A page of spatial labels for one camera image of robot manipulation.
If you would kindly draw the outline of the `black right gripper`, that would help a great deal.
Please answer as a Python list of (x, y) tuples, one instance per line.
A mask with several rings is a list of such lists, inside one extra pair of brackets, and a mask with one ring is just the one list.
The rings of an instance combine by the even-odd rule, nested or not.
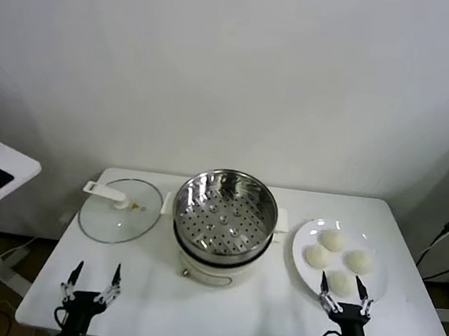
[(322, 272), (319, 294), (320, 305), (326, 312), (329, 312), (329, 319), (339, 326), (341, 336), (365, 336), (364, 327), (370, 321), (373, 299), (368, 296), (366, 286), (360, 277), (357, 276), (355, 280), (360, 305), (336, 303), (329, 294), (329, 283), (325, 271)]

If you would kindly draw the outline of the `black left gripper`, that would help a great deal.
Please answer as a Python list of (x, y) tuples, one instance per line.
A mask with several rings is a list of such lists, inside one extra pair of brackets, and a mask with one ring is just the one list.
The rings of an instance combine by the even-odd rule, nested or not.
[(94, 316), (105, 311), (120, 296), (121, 264), (116, 268), (111, 284), (103, 291), (75, 291), (84, 260), (72, 270), (66, 282), (61, 283), (63, 309), (66, 312), (59, 336), (86, 336)]

